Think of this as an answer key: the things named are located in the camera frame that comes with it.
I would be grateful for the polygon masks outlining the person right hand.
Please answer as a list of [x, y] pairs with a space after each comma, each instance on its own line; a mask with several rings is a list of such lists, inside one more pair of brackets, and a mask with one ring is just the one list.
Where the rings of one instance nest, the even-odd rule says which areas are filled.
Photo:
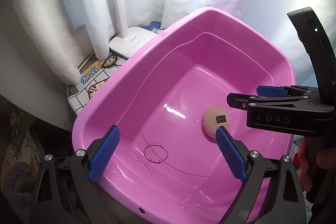
[[304, 137], [300, 143], [298, 159], [301, 166], [300, 184], [305, 192], [313, 187], [317, 168], [335, 170], [335, 147], [319, 148], [317, 138]]

